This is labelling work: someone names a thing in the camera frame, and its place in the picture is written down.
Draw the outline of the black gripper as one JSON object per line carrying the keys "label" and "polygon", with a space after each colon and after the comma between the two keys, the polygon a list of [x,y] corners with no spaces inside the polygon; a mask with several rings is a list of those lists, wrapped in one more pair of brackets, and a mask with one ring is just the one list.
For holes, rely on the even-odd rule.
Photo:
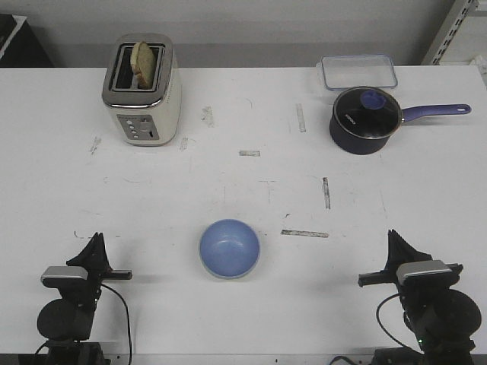
{"label": "black gripper", "polygon": [[102,233],[95,233],[80,253],[81,260],[70,259],[65,268],[70,276],[62,279],[58,291],[61,297],[74,304],[95,304],[106,280],[132,279],[130,269],[112,269],[107,258]]}
{"label": "black gripper", "polygon": [[358,276],[358,286],[394,284],[407,304],[426,304],[460,280],[461,263],[445,263],[418,252],[395,230],[389,230],[388,256],[384,269]]}

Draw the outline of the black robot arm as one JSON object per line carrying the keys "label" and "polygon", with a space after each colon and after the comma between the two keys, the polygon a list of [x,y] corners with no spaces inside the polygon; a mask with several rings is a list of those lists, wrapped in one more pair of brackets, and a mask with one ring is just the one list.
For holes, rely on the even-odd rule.
{"label": "black robot arm", "polygon": [[49,266],[40,277],[44,287],[60,298],[47,303],[37,317],[37,330],[46,338],[45,364],[110,364],[101,344],[90,342],[94,314],[102,289],[116,290],[107,280],[128,281],[130,270],[110,266],[102,233],[94,233],[86,247],[63,266]]}
{"label": "black robot arm", "polygon": [[358,285],[394,284],[403,308],[403,321],[420,351],[405,344],[374,351],[372,364],[472,364],[475,347],[470,336],[482,323],[477,304],[452,288],[463,266],[446,264],[410,246],[389,230],[384,269],[358,276]]}

